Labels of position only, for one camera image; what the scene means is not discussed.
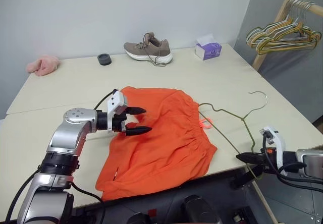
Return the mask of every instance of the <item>clothing rack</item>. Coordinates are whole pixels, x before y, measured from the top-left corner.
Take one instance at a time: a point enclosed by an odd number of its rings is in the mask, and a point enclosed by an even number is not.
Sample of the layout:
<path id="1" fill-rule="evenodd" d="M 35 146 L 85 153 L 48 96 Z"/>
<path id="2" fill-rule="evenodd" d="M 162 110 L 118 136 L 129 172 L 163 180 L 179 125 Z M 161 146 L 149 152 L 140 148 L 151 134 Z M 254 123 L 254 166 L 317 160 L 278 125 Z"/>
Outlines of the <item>clothing rack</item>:
<path id="1" fill-rule="evenodd" d="M 277 14 L 274 22 L 279 22 L 279 21 L 282 21 L 286 18 L 287 14 L 288 14 L 288 10 L 286 10 L 286 6 L 287 6 L 288 1 L 289 0 L 284 0 L 281 8 L 278 11 L 278 14 Z M 321 7 L 321 6 L 311 5 L 311 7 L 307 11 L 310 11 L 313 14 L 316 14 L 316 15 L 323 18 L 323 7 Z M 257 55 L 253 61 L 252 67 L 258 71 L 259 68 L 261 67 L 261 64 L 263 63 L 264 59 L 266 58 L 266 55 L 267 54 Z"/>

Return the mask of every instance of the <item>pink towel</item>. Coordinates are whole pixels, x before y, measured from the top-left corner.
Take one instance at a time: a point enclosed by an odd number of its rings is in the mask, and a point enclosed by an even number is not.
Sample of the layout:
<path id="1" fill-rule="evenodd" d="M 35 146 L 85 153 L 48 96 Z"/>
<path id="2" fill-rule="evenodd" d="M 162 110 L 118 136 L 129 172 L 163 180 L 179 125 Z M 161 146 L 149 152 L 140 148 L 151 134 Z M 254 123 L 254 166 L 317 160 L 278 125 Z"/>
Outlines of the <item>pink towel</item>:
<path id="1" fill-rule="evenodd" d="M 36 61 L 29 63 L 26 67 L 28 73 L 35 72 L 37 76 L 43 76 L 55 71 L 60 64 L 58 58 L 50 55 L 42 55 Z"/>

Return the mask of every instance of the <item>purple tissue box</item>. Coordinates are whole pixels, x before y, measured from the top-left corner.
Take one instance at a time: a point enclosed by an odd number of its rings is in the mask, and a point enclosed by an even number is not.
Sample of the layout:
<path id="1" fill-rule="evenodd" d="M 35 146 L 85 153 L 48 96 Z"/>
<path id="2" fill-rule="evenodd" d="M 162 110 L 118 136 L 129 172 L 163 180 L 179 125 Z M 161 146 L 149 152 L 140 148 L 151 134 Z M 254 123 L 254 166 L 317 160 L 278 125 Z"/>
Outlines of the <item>purple tissue box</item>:
<path id="1" fill-rule="evenodd" d="M 195 54 L 202 60 L 212 59 L 220 56 L 221 48 L 222 46 L 216 42 L 204 46 L 198 43 L 196 44 Z"/>

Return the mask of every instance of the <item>orange shorts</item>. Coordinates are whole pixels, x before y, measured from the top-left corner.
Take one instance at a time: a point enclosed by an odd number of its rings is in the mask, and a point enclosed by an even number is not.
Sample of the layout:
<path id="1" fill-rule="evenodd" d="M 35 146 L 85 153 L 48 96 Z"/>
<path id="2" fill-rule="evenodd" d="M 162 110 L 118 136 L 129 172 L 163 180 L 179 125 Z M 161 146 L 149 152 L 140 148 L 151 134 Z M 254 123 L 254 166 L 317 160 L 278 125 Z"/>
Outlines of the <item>orange shorts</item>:
<path id="1" fill-rule="evenodd" d="M 136 115 L 136 125 L 152 130 L 119 133 L 111 141 L 95 186 L 102 199 L 154 193 L 205 175 L 217 148 L 199 125 L 198 104 L 176 89 L 126 87 L 122 92 L 129 106 L 147 110 Z"/>

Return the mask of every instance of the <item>sneaker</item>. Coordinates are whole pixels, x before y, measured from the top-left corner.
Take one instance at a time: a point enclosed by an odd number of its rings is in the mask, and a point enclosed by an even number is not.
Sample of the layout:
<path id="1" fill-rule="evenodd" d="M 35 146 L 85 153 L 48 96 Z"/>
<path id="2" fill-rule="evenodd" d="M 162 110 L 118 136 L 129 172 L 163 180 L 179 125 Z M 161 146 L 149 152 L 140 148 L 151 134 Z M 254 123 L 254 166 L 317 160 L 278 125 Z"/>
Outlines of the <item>sneaker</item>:
<path id="1" fill-rule="evenodd" d="M 135 60 L 150 61 L 155 66 L 165 66 L 173 59 L 168 41 L 159 41 L 153 32 L 146 33 L 141 43 L 124 44 L 126 53 Z"/>

